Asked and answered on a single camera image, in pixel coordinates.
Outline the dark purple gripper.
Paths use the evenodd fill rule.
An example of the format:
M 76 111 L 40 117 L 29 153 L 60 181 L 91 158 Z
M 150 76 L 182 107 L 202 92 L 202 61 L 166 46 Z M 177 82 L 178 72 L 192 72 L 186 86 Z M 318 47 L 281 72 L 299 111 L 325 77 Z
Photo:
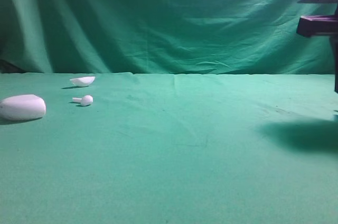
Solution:
M 297 0 L 303 4 L 337 4 L 337 0 Z M 301 16 L 296 33 L 306 38 L 328 36 L 334 58 L 334 91 L 337 92 L 337 11 L 333 15 Z

